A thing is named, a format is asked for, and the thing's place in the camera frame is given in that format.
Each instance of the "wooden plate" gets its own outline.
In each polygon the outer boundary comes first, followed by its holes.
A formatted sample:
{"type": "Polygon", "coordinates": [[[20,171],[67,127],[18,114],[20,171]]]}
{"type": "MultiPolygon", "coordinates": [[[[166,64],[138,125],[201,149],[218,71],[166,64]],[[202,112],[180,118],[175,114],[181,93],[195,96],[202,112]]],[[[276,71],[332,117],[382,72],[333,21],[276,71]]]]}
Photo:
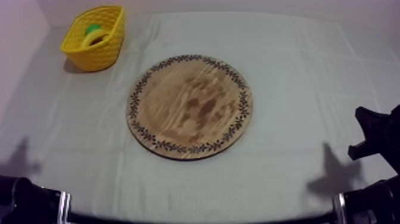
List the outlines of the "wooden plate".
{"type": "Polygon", "coordinates": [[[148,150],[177,160],[220,153],[246,129],[253,99],[244,78],[203,55],[168,58],[148,69],[127,103],[132,134],[148,150]]]}

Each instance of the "green lid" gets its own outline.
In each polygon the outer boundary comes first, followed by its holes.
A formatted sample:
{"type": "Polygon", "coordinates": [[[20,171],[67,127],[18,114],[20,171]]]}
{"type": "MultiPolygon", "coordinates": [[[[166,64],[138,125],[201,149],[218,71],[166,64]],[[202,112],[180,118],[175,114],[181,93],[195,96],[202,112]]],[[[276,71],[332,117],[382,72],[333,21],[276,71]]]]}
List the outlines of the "green lid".
{"type": "Polygon", "coordinates": [[[101,26],[99,24],[91,24],[86,30],[85,30],[85,36],[88,35],[91,31],[96,30],[96,29],[101,29],[101,26]]]}

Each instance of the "white cloth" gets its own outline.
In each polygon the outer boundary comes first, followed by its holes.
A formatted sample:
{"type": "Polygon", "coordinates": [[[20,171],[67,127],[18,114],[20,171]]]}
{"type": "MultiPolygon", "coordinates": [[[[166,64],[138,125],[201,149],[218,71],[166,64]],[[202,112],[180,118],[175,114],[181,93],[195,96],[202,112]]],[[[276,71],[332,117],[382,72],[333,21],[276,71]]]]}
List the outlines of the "white cloth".
{"type": "Polygon", "coordinates": [[[73,209],[165,222],[277,220],[330,210],[330,197],[395,173],[363,140],[358,106],[400,103],[400,39],[360,27],[256,13],[138,15],[115,65],[80,74],[51,30],[0,125],[0,173],[67,191],[73,209]],[[142,148],[126,125],[133,82],[159,60],[204,54],[246,79],[252,120],[227,151],[179,162],[142,148]],[[27,150],[18,147],[22,139],[27,150]],[[329,147],[324,149],[324,142],[329,147]]]}

